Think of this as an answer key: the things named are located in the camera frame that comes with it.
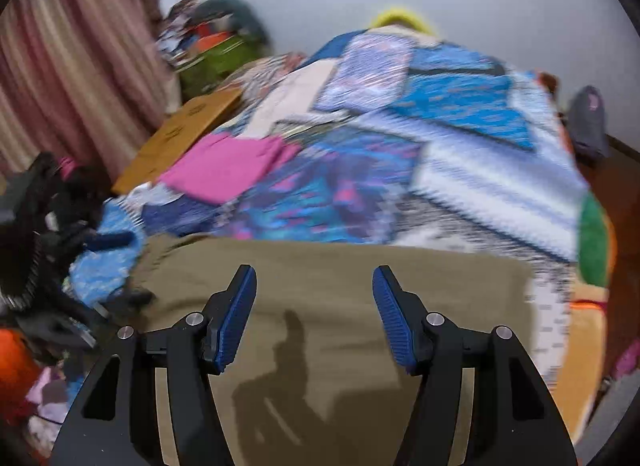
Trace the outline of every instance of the baseboard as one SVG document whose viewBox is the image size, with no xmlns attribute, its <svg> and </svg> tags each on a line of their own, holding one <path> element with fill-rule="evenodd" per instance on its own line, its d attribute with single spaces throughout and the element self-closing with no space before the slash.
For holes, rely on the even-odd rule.
<svg viewBox="0 0 640 466">
<path fill-rule="evenodd" d="M 610 147 L 618 150 L 620 153 L 623 153 L 624 155 L 629 157 L 629 159 L 640 162 L 640 152 L 634 150 L 630 146 L 627 146 L 625 143 L 623 143 L 619 139 L 616 139 L 615 137 L 607 135 L 607 138 L 609 139 Z"/>
</svg>

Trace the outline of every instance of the green patch on bedsheet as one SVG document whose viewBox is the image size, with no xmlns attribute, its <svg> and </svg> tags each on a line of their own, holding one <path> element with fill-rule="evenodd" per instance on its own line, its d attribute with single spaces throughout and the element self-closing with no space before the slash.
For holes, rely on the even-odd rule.
<svg viewBox="0 0 640 466">
<path fill-rule="evenodd" d="M 579 267 L 582 280 L 590 285 L 607 287 L 609 234 L 604 221 L 604 209 L 589 193 L 582 205 L 580 217 Z"/>
</svg>

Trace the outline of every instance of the blue gripper pad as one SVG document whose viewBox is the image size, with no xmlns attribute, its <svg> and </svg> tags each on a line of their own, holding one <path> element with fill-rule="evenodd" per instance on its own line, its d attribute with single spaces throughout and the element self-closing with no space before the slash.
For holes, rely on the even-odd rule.
<svg viewBox="0 0 640 466">
<path fill-rule="evenodd" d="M 431 351 L 422 329 L 427 311 L 420 298 L 402 290 L 388 265 L 375 269 L 372 288 L 394 359 L 411 374 Z"/>
<path fill-rule="evenodd" d="M 203 312 L 209 317 L 202 357 L 213 364 L 210 373 L 221 374 L 236 357 L 244 327 L 254 306 L 257 289 L 255 270 L 238 267 L 229 287 L 209 298 Z"/>
</svg>

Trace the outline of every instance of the khaki cloth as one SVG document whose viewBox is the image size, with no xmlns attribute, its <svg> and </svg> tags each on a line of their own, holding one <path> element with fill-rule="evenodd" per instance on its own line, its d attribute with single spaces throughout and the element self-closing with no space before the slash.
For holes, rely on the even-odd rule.
<svg viewBox="0 0 640 466">
<path fill-rule="evenodd" d="M 239 241 L 191 235 L 148 241 L 130 281 L 155 293 L 140 329 L 172 325 L 254 266 L 257 297 L 236 360 L 210 383 L 236 465 L 393 464 L 419 378 L 397 367 L 371 292 L 391 266 L 404 290 L 460 327 L 510 326 L 528 348 L 527 264 L 490 255 L 340 243 Z M 178 464 L 158 371 L 164 460 Z M 465 374 L 451 464 L 463 461 L 472 399 Z"/>
</svg>

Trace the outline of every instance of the bed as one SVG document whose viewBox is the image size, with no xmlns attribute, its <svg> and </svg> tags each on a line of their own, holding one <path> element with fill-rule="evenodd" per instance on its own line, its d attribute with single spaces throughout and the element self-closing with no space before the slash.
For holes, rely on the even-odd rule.
<svg viewBox="0 0 640 466">
<path fill-rule="evenodd" d="M 292 159 L 213 209 L 163 212 L 178 195 L 160 208 L 149 195 L 119 203 L 154 233 L 526 261 L 531 356 L 575 442 L 602 373 L 615 238 L 537 75 L 400 26 L 337 36 L 274 83 L 281 61 L 230 77 L 225 86 L 242 86 L 245 108 L 214 134 L 278 136 L 298 146 Z"/>
</svg>

